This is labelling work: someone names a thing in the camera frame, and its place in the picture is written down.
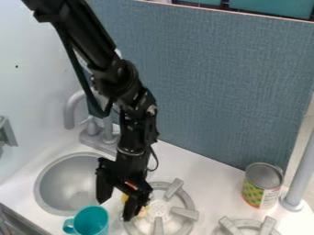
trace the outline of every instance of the countertop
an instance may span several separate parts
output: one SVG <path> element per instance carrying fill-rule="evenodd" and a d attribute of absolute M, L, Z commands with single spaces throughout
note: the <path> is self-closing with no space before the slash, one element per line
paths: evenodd
<path fill-rule="evenodd" d="M 79 129 L 69 131 L 49 147 L 41 148 L 31 162 L 0 185 L 1 203 L 53 235 L 63 234 L 62 224 L 67 217 L 49 214 L 36 203 L 33 187 L 39 173 L 49 163 L 75 152 L 97 152 L 113 159 L 112 156 L 80 144 L 78 133 Z M 255 209 L 241 198 L 244 171 L 162 141 L 155 144 L 154 149 L 160 159 L 160 167 L 149 174 L 148 181 L 171 183 L 179 178 L 185 182 L 184 190 L 192 197 L 199 211 L 199 221 L 195 223 L 191 235 L 213 234 L 218 221 L 224 216 L 263 221 L 266 215 L 277 220 L 275 227 L 283 235 L 314 234 L 314 214 L 308 204 L 298 213 L 285 210 L 279 203 L 269 210 Z M 122 208 L 120 192 L 115 190 L 103 207 L 110 216 L 109 234 L 127 235 L 119 220 Z"/>

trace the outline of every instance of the white wall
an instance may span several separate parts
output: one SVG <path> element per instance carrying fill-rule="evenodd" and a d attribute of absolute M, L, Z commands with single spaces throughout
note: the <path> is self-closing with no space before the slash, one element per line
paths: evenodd
<path fill-rule="evenodd" d="M 0 115 L 10 118 L 19 144 L 4 148 L 1 184 L 66 131 L 62 108 L 79 84 L 54 28 L 38 23 L 20 0 L 0 1 L 0 29 Z M 82 118 L 85 106 L 79 109 Z"/>

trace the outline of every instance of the round sink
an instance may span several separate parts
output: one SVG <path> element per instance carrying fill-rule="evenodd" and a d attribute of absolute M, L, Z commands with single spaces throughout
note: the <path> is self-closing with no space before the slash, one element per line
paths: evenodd
<path fill-rule="evenodd" d="M 81 207 L 98 205 L 95 169 L 100 157 L 103 156 L 79 152 L 49 164 L 35 183 L 37 203 L 47 212 L 59 216 L 71 216 Z"/>

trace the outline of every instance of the cup handle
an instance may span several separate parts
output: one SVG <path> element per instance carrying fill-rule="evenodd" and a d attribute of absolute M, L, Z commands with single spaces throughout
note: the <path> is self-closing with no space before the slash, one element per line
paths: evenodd
<path fill-rule="evenodd" d="M 72 218 L 69 218 L 69 219 L 66 219 L 63 223 L 63 231 L 65 233 L 68 233 L 68 234 L 75 234 L 75 230 L 74 230 L 74 227 L 73 227 L 73 222 L 74 222 L 74 219 Z"/>

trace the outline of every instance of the tin can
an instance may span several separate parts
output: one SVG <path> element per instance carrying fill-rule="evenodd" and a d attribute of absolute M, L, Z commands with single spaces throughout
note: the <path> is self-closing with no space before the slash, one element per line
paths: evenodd
<path fill-rule="evenodd" d="M 268 209 L 276 203 L 283 183 L 283 171 L 279 167 L 262 162 L 253 163 L 245 170 L 241 194 L 250 206 Z"/>

